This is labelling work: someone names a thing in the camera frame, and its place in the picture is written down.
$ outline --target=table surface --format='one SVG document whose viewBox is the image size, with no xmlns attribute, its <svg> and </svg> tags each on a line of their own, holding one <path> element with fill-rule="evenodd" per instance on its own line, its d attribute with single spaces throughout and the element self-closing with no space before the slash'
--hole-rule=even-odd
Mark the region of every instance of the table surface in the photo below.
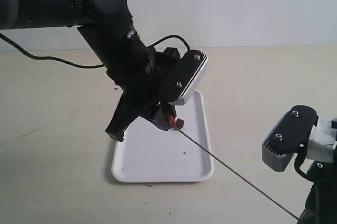
<svg viewBox="0 0 337 224">
<path fill-rule="evenodd" d="M 199 86 L 213 152 L 300 215 L 311 184 L 261 160 L 261 143 L 297 104 L 337 115 L 337 45 L 206 48 Z M 92 51 L 44 51 L 96 64 Z M 0 223 L 296 223 L 215 161 L 194 184 L 121 184 L 104 130 L 121 90 L 104 69 L 0 53 Z"/>
</svg>

